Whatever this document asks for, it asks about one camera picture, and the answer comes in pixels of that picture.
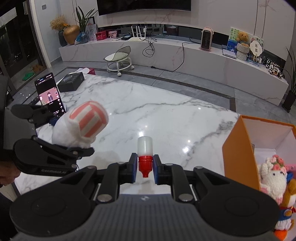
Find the white chair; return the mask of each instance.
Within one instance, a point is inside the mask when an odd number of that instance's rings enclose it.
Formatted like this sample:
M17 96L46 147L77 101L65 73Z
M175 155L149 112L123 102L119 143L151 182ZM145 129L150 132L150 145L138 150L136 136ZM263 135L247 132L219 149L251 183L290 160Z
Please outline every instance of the white chair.
M130 46L125 46L119 50L117 50L116 53L110 54L107 57L104 58L104 60L107 63L107 71L111 72L111 71L117 71L117 76L121 76L120 71L127 69L127 68L131 68L134 69L135 67L133 65L131 65L131 58L129 57L129 54L131 52L131 48ZM123 66L123 63L126 62L128 63L127 67L124 68L119 68L120 66ZM110 65L116 63L117 65L117 69L110 69Z

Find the white router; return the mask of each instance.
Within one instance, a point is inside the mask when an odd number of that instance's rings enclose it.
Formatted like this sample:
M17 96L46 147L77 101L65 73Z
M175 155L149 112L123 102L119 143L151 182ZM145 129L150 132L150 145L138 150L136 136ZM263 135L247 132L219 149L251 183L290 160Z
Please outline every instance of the white router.
M141 30L139 26L136 26L136 30L137 30L137 37L135 37L135 33L133 32L133 36L130 39L128 39L128 41L142 42L146 39L147 26L145 26L145 28L143 29L145 34L144 37L142 37L141 35Z

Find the green slipper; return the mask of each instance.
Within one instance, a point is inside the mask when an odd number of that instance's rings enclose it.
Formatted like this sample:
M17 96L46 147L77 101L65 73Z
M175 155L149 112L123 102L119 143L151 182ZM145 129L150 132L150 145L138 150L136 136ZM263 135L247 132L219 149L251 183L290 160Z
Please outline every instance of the green slipper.
M26 73L26 75L24 76L24 78L22 80L26 81L26 80L30 79L34 74L35 74L34 72Z

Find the chair seat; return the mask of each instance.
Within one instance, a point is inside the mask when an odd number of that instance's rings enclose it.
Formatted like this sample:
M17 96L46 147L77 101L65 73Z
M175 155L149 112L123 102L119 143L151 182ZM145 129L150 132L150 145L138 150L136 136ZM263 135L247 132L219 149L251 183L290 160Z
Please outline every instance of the chair seat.
M117 52L117 53L113 53L113 54L108 55L107 57L105 57L105 60L106 61L119 61L121 59L126 58L127 56L128 56L127 53Z

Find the open cardboard box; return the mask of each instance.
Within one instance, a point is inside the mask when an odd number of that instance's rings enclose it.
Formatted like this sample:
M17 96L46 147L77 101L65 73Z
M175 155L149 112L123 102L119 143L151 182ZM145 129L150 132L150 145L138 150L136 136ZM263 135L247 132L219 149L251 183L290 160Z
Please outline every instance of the open cardboard box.
M260 190L257 164L277 154L296 166L296 127L292 124L241 115L223 147L225 176ZM296 227L285 240L293 240Z

